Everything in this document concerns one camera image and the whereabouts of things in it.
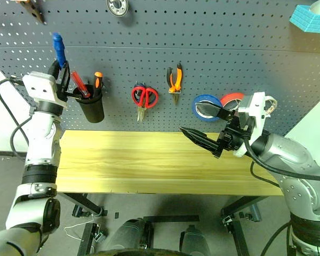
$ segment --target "wooden tabletop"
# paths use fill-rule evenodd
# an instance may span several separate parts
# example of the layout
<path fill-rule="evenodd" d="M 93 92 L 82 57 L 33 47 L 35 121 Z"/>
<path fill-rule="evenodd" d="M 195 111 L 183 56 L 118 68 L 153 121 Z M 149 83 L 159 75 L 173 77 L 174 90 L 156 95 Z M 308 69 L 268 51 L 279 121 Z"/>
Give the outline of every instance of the wooden tabletop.
<path fill-rule="evenodd" d="M 61 149 L 59 192 L 281 195 L 249 157 L 214 158 L 179 132 L 66 131 Z"/>

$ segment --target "pegboard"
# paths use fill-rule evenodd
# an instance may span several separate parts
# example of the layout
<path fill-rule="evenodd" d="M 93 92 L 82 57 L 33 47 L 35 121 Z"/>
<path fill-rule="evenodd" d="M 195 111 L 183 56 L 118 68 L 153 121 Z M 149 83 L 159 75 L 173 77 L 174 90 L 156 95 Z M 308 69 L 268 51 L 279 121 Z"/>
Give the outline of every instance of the pegboard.
<path fill-rule="evenodd" d="M 220 131 L 225 122 L 193 115 L 196 96 L 265 91 L 278 100 L 265 128 L 284 135 L 320 100 L 320 34 L 289 23 L 297 4 L 312 2 L 130 0 L 127 16 L 118 18 L 103 0 L 37 1 L 42 25 L 16 2 L 0 1 L 0 70 L 6 76 L 46 72 L 55 57 L 51 35 L 59 32 L 72 70 L 84 81 L 97 70 L 105 76 L 104 121 L 89 123 L 69 99 L 62 115 L 66 129 Z M 174 106 L 166 69 L 175 70 L 177 62 L 183 81 Z M 130 97 L 136 81 L 160 96 L 141 124 Z M 17 90 L 34 104 L 24 88 Z"/>

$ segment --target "pen holder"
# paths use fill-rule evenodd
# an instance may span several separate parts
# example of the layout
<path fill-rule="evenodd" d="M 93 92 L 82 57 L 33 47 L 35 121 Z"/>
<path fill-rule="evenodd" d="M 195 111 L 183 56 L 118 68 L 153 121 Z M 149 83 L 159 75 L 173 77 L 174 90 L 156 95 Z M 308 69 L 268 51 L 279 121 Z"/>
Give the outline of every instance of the pen holder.
<path fill-rule="evenodd" d="M 90 90 L 92 86 L 86 85 L 86 87 L 92 94 L 92 91 Z M 78 88 L 75 88 L 73 93 L 81 94 Z M 79 103 L 86 119 L 90 123 L 99 123 L 104 119 L 105 113 L 103 111 L 102 91 L 100 91 L 100 94 L 92 99 L 76 99 L 76 101 Z"/>

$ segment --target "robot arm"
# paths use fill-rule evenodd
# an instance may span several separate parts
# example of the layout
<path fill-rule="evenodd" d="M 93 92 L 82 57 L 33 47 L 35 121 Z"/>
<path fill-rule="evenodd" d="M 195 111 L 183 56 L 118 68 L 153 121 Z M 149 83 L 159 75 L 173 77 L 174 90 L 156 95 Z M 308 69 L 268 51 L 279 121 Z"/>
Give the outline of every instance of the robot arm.
<path fill-rule="evenodd" d="M 265 119 L 273 110 L 264 110 L 266 101 L 276 104 L 263 92 L 244 97 L 238 109 L 239 117 L 234 111 L 214 104 L 197 103 L 204 115 L 228 121 L 217 141 L 194 129 L 180 129 L 217 158 L 224 149 L 232 150 L 235 156 L 248 155 L 267 168 L 278 181 L 290 209 L 297 255 L 320 255 L 320 166 L 298 142 L 263 130 Z"/>
<path fill-rule="evenodd" d="M 52 67 L 58 69 L 58 63 Z M 32 72 L 22 78 L 38 103 L 28 133 L 29 147 L 21 185 L 0 231 L 0 255 L 34 255 L 59 227 L 60 203 L 55 184 L 60 161 L 60 115 L 67 106 L 69 67 L 62 68 L 61 84 L 52 75 Z"/>

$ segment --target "floor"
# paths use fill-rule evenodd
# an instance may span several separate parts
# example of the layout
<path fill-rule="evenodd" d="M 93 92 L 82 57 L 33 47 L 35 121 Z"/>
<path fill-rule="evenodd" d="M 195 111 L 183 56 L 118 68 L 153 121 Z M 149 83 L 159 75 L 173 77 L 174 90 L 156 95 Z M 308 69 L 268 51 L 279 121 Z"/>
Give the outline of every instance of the floor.
<path fill-rule="evenodd" d="M 21 181 L 23 163 L 15 157 L 0 156 L 0 230 L 5 228 L 6 216 L 12 203 L 16 186 Z M 79 240 L 66 235 L 64 227 L 92 220 L 71 216 L 73 203 L 61 195 L 61 224 L 59 229 L 49 237 L 38 255 L 77 255 Z M 125 221 L 148 215 L 199 215 L 200 221 L 195 223 L 174 222 L 156 223 L 154 247 L 177 250 L 180 233 L 189 224 L 195 224 L 207 239 L 212 255 L 237 255 L 232 235 L 221 225 L 220 210 L 228 203 L 237 199 L 231 196 L 214 195 L 154 195 L 154 194 L 90 194 L 90 200 L 104 205 L 108 210 L 106 217 L 95 218 L 109 234 Z M 270 236 L 276 229 L 289 220 L 289 211 L 283 197 L 270 197 L 258 203 L 263 220 L 252 222 L 242 219 L 242 227 L 251 256 L 259 255 Z M 84 225 L 67 229 L 68 234 L 80 237 Z M 104 241 L 94 244 L 95 251 L 104 249 Z M 286 255 L 285 232 L 273 242 L 266 256 Z"/>

